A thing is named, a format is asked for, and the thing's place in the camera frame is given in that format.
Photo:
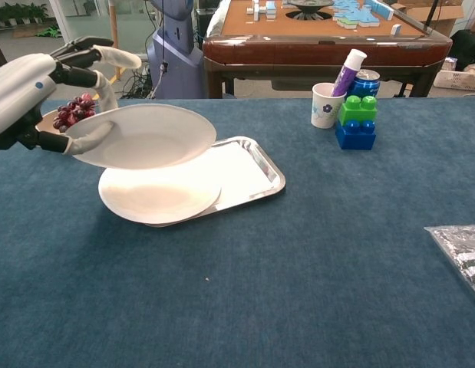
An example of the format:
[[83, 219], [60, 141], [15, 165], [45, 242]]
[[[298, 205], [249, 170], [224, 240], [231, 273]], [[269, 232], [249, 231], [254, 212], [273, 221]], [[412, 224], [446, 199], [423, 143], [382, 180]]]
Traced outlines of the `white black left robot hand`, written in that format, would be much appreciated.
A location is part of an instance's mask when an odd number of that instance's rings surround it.
[[114, 48], [107, 38], [84, 36], [68, 42], [50, 54], [27, 54], [0, 67], [0, 150], [20, 143], [32, 150], [75, 156], [99, 146], [113, 128], [103, 122], [86, 136], [37, 130], [41, 105], [59, 84], [92, 88], [99, 95], [101, 111], [117, 109], [117, 100], [108, 79], [91, 70], [95, 62], [115, 67], [138, 69], [142, 60], [135, 54]]

